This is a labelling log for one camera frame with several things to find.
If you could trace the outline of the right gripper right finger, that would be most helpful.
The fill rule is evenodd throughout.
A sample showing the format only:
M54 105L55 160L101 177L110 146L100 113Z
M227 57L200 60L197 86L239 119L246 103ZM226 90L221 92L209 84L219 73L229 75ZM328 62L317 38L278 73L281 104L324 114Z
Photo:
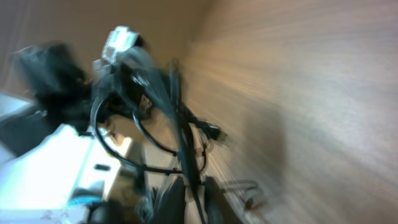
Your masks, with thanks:
M213 177L205 179L204 200L208 224L242 224Z

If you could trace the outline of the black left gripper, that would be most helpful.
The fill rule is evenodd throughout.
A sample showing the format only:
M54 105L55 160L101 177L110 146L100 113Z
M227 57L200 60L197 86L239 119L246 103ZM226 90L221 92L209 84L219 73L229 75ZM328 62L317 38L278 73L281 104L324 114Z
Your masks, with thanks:
M93 121L112 113L142 120L153 108L174 117L170 83L144 48L131 47L119 53L114 63L97 60L95 65Z

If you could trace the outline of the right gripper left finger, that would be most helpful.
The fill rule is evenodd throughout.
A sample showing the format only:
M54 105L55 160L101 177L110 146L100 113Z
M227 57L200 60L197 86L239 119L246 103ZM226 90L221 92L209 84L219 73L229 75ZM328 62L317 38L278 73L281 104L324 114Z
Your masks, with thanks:
M178 176L155 202L152 223L154 224L184 224L185 221L184 180Z

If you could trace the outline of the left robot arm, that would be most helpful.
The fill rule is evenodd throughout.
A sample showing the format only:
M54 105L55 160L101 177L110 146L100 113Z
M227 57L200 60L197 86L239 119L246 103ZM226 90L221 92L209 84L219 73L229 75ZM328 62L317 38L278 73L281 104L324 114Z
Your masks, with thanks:
M147 119L150 109L143 107L143 98L156 87L170 87L163 71L144 71L140 56L113 65L99 83L91 83L67 45L58 41L20 50L16 67L36 102L1 119L1 143L14 155L1 164L1 207L11 210L65 203L88 152L90 111L98 95L110 91L114 96L100 121L114 114L132 118L124 97Z

